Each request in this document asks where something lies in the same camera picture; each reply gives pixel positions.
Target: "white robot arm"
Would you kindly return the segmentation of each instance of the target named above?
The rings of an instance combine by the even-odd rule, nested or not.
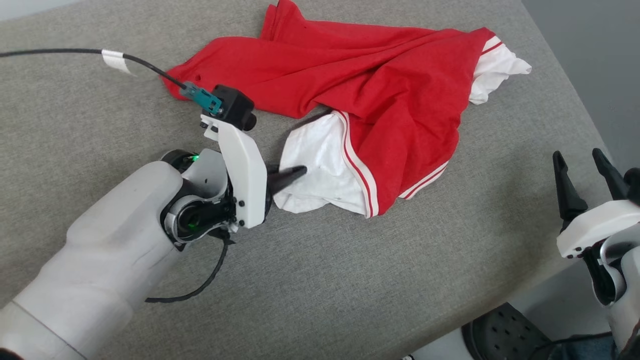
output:
[[[629,170],[623,178],[600,149],[593,150],[593,158],[613,200],[587,211],[562,155],[554,154],[564,220],[557,246],[562,257],[586,263],[594,294],[606,308],[614,340],[624,354],[640,346],[640,169]]]
[[[213,94],[221,111],[204,111],[201,126],[221,152],[171,151],[82,214],[65,246],[0,311],[5,356],[93,357],[190,243],[210,234],[223,238],[226,251],[229,233],[263,223],[271,196],[306,172],[267,174],[255,142],[241,131],[255,125],[251,100],[224,86]]]

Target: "red fabric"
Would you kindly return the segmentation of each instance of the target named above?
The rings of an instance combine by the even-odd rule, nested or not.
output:
[[[217,38],[168,73],[240,89],[258,109],[301,118],[318,104],[349,113],[379,213],[449,160],[478,58],[494,34],[309,21],[270,5],[260,38]],[[179,88],[164,81],[173,96]]]

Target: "gray tablecloth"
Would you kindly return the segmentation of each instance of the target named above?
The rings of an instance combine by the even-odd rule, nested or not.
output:
[[[257,36],[267,0],[91,0],[0,23],[0,51],[104,47],[169,69],[208,41]],[[273,209],[242,230],[213,284],[180,304],[145,304],[101,353],[110,359],[392,359],[551,276],[559,257],[551,154],[578,191],[607,200],[588,114],[519,1],[299,0],[303,14],[393,26],[487,26],[533,66],[469,106],[444,175],[384,216],[325,206]],[[92,55],[0,59],[3,152],[0,305],[38,273],[67,227],[131,172],[170,149],[211,146],[199,110]],[[257,112],[250,133],[277,161],[295,121]],[[154,295],[182,295],[211,271],[203,240]]]

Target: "red and white garment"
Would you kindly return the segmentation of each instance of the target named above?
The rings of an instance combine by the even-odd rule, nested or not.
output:
[[[217,38],[169,74],[238,88],[258,109],[298,119],[318,104],[335,109],[289,135],[280,167],[308,172],[275,202],[296,213],[332,203],[372,217],[442,175],[469,101],[486,102],[509,75],[530,71],[486,28],[309,21],[280,0],[260,38]]]

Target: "cable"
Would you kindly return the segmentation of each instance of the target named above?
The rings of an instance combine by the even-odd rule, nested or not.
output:
[[[0,58],[8,58],[10,56],[34,55],[34,54],[100,54],[101,55],[102,54],[102,49],[68,48],[68,49],[19,50],[19,51],[10,51],[8,53],[0,53]],[[159,68],[155,67],[151,63],[149,63],[149,62],[147,62],[145,60],[142,60],[141,58],[137,58],[137,57],[129,55],[129,54],[122,54],[122,57],[127,59],[127,60],[135,61],[136,63],[139,63],[140,65],[153,70],[154,72],[156,72],[160,76],[162,76],[165,79],[171,81],[172,83],[178,85],[181,89],[186,89],[187,88],[187,86],[185,84],[183,84],[180,81],[176,80],[174,77],[172,77],[171,75],[167,74],[166,72],[160,70]]]
[[[529,355],[529,357],[527,359],[528,360],[533,359],[533,355],[535,355],[539,350],[542,350],[542,349],[550,347],[550,346],[560,345],[560,344],[565,344],[565,343],[575,343],[575,342],[578,342],[578,341],[586,341],[586,340],[594,340],[594,339],[606,338],[608,336],[612,336],[611,331],[602,332],[600,334],[593,334],[593,335],[572,336],[571,338],[551,341],[550,343],[546,343],[544,345],[540,345],[540,346],[536,347],[533,350],[533,352],[531,353],[531,355]]]
[[[178,296],[178,297],[150,297],[147,300],[145,300],[145,302],[151,302],[151,303],[162,302],[163,304],[169,304],[172,302],[188,300],[198,295],[199,293],[201,293],[202,290],[204,290],[213,281],[213,279],[216,278],[216,274],[220,271],[220,268],[222,267],[222,262],[225,260],[225,256],[227,255],[227,249],[229,248],[229,245],[234,243],[228,238],[223,239],[222,242],[224,245],[222,246],[222,252],[220,252],[220,257],[218,258],[218,264],[216,264],[216,267],[213,269],[213,272],[211,273],[209,278],[202,285],[200,285],[199,288],[197,288],[196,290],[193,290],[187,295]]]

